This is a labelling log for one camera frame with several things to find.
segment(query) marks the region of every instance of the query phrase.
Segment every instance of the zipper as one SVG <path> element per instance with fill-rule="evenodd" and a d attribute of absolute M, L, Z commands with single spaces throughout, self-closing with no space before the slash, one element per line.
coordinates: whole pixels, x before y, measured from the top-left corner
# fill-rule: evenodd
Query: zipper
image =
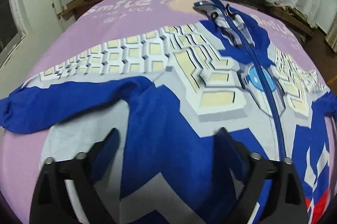
<path fill-rule="evenodd" d="M 257 71 L 257 75 L 261 81 L 263 90 L 266 94 L 267 97 L 267 101 L 269 103 L 269 107 L 272 111 L 272 117 L 274 120 L 274 124 L 275 124 L 275 129 L 276 129 L 276 135 L 277 135 L 277 142 L 278 142 L 278 150 L 279 150 L 279 158 L 280 161 L 283 160 L 286 157 L 285 154 L 285 144 L 284 144 L 284 136 L 283 136 L 283 131 L 282 131 L 282 126 L 281 126 L 281 120 L 280 117 L 278 115 L 278 111 L 277 111 L 277 107 L 276 107 L 276 103 L 273 97 L 273 93 L 270 89 L 270 86 L 267 82 L 267 79 L 265 77 L 265 75 L 263 74 L 263 71 L 261 69 L 261 65 L 257 59 L 257 56 L 255 55 L 255 52 L 252 50 L 252 48 L 250 47 L 248 41 L 246 40 L 245 36 L 241 33 L 241 31 L 236 27 L 236 25 L 233 23 L 233 21 L 231 20 L 231 18 L 228 18 L 228 16 L 225 14 L 225 7 L 223 6 L 223 4 L 221 3 L 221 1 L 219 0 L 211 0 L 212 2 L 215 3 L 215 7 L 217 7 L 218 9 L 221 10 L 226 22 L 228 23 L 228 25 L 230 26 L 230 28 L 232 30 L 235 31 L 235 33 L 240 37 L 240 40 L 242 42 L 242 44 L 244 45 L 246 51 L 248 52 L 248 55 L 251 57 L 253 64 L 256 68 Z"/>

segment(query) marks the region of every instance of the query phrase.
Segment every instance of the red printed stripe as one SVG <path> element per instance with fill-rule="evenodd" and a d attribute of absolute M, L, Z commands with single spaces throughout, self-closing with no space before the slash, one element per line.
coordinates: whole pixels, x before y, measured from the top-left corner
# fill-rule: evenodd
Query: red printed stripe
<path fill-rule="evenodd" d="M 305 198 L 305 205 L 307 206 L 307 211 L 309 210 L 309 206 L 310 206 L 311 201 L 307 198 Z"/>
<path fill-rule="evenodd" d="M 324 213 L 324 209 L 326 206 L 326 200 L 328 199 L 328 190 L 326 190 L 321 197 L 321 199 L 316 203 L 314 207 L 314 213 L 312 216 L 312 222 L 311 224 L 316 224 L 318 220 L 320 220 L 322 214 Z"/>

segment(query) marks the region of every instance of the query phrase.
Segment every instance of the blue fabric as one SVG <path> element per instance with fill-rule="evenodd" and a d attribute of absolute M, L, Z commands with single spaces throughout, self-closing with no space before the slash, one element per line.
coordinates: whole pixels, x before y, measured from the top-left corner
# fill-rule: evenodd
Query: blue fabric
<path fill-rule="evenodd" d="M 267 70 L 274 65 L 267 57 L 270 44 L 267 32 L 250 16 L 233 8 L 231 11 L 237 12 L 244 20 L 255 42 L 251 49 Z M 202 24 L 225 46 L 225 50 L 219 51 L 222 56 L 230 56 L 243 64 L 252 62 L 247 50 L 231 46 L 213 21 L 202 21 Z M 34 133 L 83 111 L 111 105 L 120 99 L 130 107 L 120 198 L 132 194 L 161 173 L 173 191 L 206 223 L 220 223 L 236 201 L 229 168 L 232 167 L 242 178 L 246 170 L 242 166 L 235 168 L 235 165 L 241 164 L 240 159 L 229 152 L 224 138 L 219 135 L 200 138 L 181 115 L 180 101 L 174 93 L 165 86 L 156 88 L 146 77 L 105 83 L 65 82 L 47 89 L 19 87 L 8 98 L 0 100 L 0 126 L 14 133 Z M 332 93 L 327 93 L 313 102 L 311 108 L 311 128 L 296 127 L 292 159 L 306 197 L 310 199 L 314 196 L 315 200 L 319 200 L 328 187 L 329 169 L 325 167 L 320 177 L 316 178 L 318 186 L 313 191 L 304 182 L 306 151 L 310 148 L 310 161 L 317 176 L 317 162 L 324 145 L 329 151 L 324 116 L 337 120 L 337 99 Z M 249 151 L 267 158 L 248 128 L 231 132 L 230 135 L 244 143 Z M 118 143 L 119 136 L 114 135 L 101 151 L 94 163 L 92 181 L 101 179 Z M 226 157 L 233 159 L 232 166 Z M 270 181 L 264 183 L 255 222 L 262 214 L 270 186 Z M 157 211 L 134 223 L 150 222 L 167 223 Z"/>
<path fill-rule="evenodd" d="M 254 137 L 254 135 L 252 134 L 252 132 L 248 128 L 243 129 L 243 130 L 230 132 L 230 135 L 237 142 L 244 143 L 245 146 L 247 147 L 247 149 L 250 152 L 259 153 L 265 159 L 269 159 L 267 157 L 265 151 L 261 147 L 260 143 L 257 141 L 257 139 Z M 259 221 L 262 213 L 263 213 L 263 209 L 264 209 L 265 204 L 268 200 L 268 194 L 269 194 L 269 190 L 271 188 L 271 185 L 272 185 L 271 180 L 265 180 L 265 182 L 263 183 L 262 190 L 261 190 L 261 193 L 260 193 L 260 197 L 258 199 L 258 203 L 260 204 L 260 207 L 257 211 L 257 214 L 254 218 L 253 223 L 257 223 Z"/>
<path fill-rule="evenodd" d="M 120 198 L 160 172 L 206 223 L 219 223 L 236 201 L 228 165 L 215 137 L 200 138 L 179 106 L 171 90 L 154 85 L 130 104 Z"/>
<path fill-rule="evenodd" d="M 246 52 L 248 53 L 250 59 L 252 60 L 254 67 L 256 69 L 256 73 L 258 75 L 259 81 L 262 85 L 262 90 L 264 91 L 275 125 L 276 129 L 276 135 L 277 135 L 277 142 L 278 142 L 278 149 L 279 149 L 279 158 L 280 160 L 284 159 L 286 156 L 285 151 L 285 144 L 284 144 L 284 135 L 282 131 L 281 121 L 278 114 L 278 110 L 276 107 L 276 103 L 274 100 L 274 96 L 272 93 L 272 90 L 269 86 L 269 82 L 267 81 L 264 72 L 262 71 L 261 64 L 259 57 L 257 56 L 255 50 L 253 50 L 254 47 L 250 46 L 248 41 L 246 40 L 245 36 L 241 33 L 241 31 L 236 27 L 236 25 L 233 23 L 232 19 L 226 15 L 225 13 L 225 6 L 220 0 L 211 0 L 215 5 L 219 8 L 219 10 L 222 13 L 222 18 L 228 23 L 230 28 L 240 37 L 240 40 L 242 42 L 243 47 L 245 48 Z"/>

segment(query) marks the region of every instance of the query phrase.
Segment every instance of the black plastic bracket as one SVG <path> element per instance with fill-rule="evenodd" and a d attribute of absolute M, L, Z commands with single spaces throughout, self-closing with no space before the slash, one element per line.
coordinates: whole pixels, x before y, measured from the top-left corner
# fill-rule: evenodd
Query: black plastic bracket
<path fill-rule="evenodd" d="M 221 128 L 219 133 L 227 131 Z M 242 159 L 249 159 L 250 175 L 245 187 L 224 224 L 247 224 L 258 202 L 265 180 L 272 180 L 268 200 L 259 224 L 307 224 L 305 197 L 293 162 L 266 160 L 258 153 L 250 153 L 227 133 L 229 143 L 240 151 Z"/>
<path fill-rule="evenodd" d="M 95 143 L 88 153 L 71 160 L 46 159 L 33 194 L 30 224 L 81 224 L 72 208 L 65 180 L 73 180 L 90 224 L 115 224 L 90 180 L 91 164 L 100 150 L 118 131 L 114 128 L 104 141 Z"/>

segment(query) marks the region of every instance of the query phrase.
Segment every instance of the purple fabric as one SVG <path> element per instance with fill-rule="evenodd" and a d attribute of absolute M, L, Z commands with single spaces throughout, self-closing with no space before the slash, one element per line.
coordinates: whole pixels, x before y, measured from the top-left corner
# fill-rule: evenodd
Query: purple fabric
<path fill-rule="evenodd" d="M 162 26 L 176 26 L 204 20 L 194 12 L 198 0 L 104 0 L 83 15 L 43 54 L 29 77 L 40 73 L 76 54 L 103 42 L 146 33 Z M 289 53 L 305 70 L 316 69 L 296 38 L 283 23 L 251 8 L 231 4 L 252 15 L 265 28 L 270 40 L 283 52 Z M 323 78 L 318 73 L 320 82 Z M 331 187 L 336 192 L 336 173 L 333 168 L 336 138 L 333 122 L 326 118 L 330 141 Z M 29 222 L 29 210 L 35 182 L 39 173 L 41 150 L 48 130 L 31 135 L 5 131 L 0 151 L 0 190 L 23 224 Z"/>

